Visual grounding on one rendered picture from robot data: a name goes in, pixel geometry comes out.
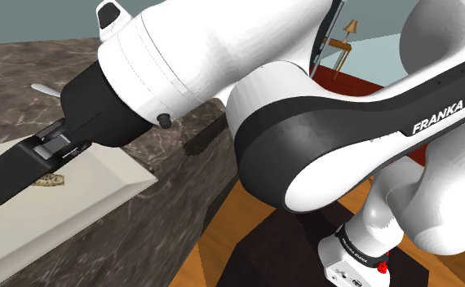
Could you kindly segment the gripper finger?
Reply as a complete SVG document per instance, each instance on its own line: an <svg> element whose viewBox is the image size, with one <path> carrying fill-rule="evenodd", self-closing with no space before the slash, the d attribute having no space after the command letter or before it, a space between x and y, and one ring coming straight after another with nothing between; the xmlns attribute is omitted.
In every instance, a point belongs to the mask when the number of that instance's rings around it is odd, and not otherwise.
<svg viewBox="0 0 465 287"><path fill-rule="evenodd" d="M0 155L0 205L91 146L89 141L69 140L65 130L65 120L59 119Z"/></svg>

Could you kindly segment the brown speckled small item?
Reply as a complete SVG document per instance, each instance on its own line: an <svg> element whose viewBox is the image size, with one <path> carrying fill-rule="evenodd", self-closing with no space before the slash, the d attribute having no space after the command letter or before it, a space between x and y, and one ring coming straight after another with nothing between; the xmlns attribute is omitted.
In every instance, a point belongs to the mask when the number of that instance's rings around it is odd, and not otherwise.
<svg viewBox="0 0 465 287"><path fill-rule="evenodd" d="M65 177L62 174L50 173L50 174L45 174L41 178L37 179L34 183L32 183L32 186L51 188L51 187L63 186L64 183L65 183Z"/></svg>

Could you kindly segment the white utensil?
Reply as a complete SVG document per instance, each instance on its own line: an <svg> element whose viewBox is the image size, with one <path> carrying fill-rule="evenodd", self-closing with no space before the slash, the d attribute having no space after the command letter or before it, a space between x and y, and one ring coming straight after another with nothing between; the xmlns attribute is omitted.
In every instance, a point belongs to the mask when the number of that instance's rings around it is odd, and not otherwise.
<svg viewBox="0 0 465 287"><path fill-rule="evenodd" d="M45 86L43 84L34 83L34 84L31 84L30 86L34 90L42 92L43 94L54 96L56 98L60 97L60 92L59 91L56 91L56 90L54 90L54 89L52 89L52 88L50 88L48 86Z"/></svg>

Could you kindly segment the white square plate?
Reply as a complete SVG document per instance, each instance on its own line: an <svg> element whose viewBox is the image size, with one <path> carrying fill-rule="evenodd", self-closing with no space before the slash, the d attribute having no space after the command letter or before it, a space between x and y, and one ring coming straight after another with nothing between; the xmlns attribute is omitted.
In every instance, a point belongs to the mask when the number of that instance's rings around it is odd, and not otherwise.
<svg viewBox="0 0 465 287"><path fill-rule="evenodd" d="M157 182L120 148L98 144L58 172L64 185L29 187L0 205L0 283Z"/></svg>

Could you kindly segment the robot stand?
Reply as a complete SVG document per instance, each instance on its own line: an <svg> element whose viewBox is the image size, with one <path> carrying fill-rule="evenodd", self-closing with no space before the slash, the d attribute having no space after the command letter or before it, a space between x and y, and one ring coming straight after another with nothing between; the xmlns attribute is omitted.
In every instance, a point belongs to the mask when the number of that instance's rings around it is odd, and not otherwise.
<svg viewBox="0 0 465 287"><path fill-rule="evenodd" d="M427 287L427 269L398 249L402 237L387 205L278 209L236 245L216 287Z"/></svg>

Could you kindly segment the wooden side table with lamp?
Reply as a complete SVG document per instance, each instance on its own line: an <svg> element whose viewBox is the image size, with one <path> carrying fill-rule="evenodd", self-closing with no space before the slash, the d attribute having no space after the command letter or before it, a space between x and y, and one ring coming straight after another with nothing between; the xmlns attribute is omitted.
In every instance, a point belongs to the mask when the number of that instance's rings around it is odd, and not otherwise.
<svg viewBox="0 0 465 287"><path fill-rule="evenodd" d="M343 52L341 56L338 58L338 63L336 64L336 67L334 68L335 70L334 78L336 78L339 75L341 68L343 67L349 53L352 50L351 44L348 43L348 36L351 33L357 32L357 23L358 23L357 20L351 20L349 24L343 28L343 31L346 32L346 36L344 37L344 40L339 41L337 39L331 38L329 41L329 46L340 49Z"/></svg>

